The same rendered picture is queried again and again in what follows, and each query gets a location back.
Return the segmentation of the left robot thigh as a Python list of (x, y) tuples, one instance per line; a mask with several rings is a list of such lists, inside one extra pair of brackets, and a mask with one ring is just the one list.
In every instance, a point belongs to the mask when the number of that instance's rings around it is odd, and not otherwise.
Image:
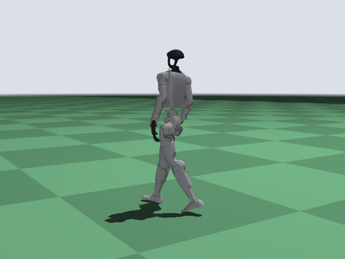
[(165, 159), (167, 160), (170, 167), (173, 169), (173, 165), (177, 162), (179, 162), (183, 170), (185, 170), (186, 164), (182, 160), (176, 159), (176, 151), (175, 151), (175, 144), (172, 140), (171, 135), (174, 135), (175, 133), (175, 127), (172, 122), (167, 122), (164, 125), (160, 127), (159, 130), (160, 133), (160, 144), (162, 148), (162, 152), (164, 154)]

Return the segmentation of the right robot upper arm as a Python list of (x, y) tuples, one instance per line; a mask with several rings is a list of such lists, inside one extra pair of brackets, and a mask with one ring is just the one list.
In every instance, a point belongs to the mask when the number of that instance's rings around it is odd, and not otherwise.
[(191, 90), (191, 78), (189, 76), (186, 76), (186, 77), (187, 77), (187, 86), (186, 86), (186, 92), (185, 92), (186, 99), (184, 100), (183, 105), (192, 106), (193, 98), (192, 98), (192, 90)]

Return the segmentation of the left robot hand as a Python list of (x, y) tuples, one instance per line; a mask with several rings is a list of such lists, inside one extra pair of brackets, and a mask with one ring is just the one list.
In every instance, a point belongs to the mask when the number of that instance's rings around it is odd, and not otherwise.
[(156, 133), (156, 131), (155, 131), (155, 127), (156, 127), (156, 126), (157, 126), (156, 121), (155, 121), (155, 120), (152, 120), (152, 121), (151, 121), (151, 125), (150, 125), (152, 135), (153, 135), (154, 140), (155, 140), (156, 142), (160, 142), (159, 139), (156, 137), (156, 135), (157, 135), (157, 133)]

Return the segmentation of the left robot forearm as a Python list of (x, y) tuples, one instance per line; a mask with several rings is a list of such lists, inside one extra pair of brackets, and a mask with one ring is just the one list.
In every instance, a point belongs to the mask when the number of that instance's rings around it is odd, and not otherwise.
[(157, 124), (157, 120), (159, 119), (161, 111), (163, 110), (163, 106), (161, 104), (162, 104), (162, 97), (157, 96), (156, 97), (156, 103), (155, 103), (155, 109), (153, 111), (152, 118), (150, 120), (150, 124), (151, 124), (152, 120), (155, 120), (156, 124)]

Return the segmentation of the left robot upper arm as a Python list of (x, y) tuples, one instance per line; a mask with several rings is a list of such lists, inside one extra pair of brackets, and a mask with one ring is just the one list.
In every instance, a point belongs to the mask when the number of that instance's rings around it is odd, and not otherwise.
[(167, 80), (169, 79), (169, 72), (161, 72), (157, 75), (159, 96), (162, 97), (162, 104), (167, 102)]

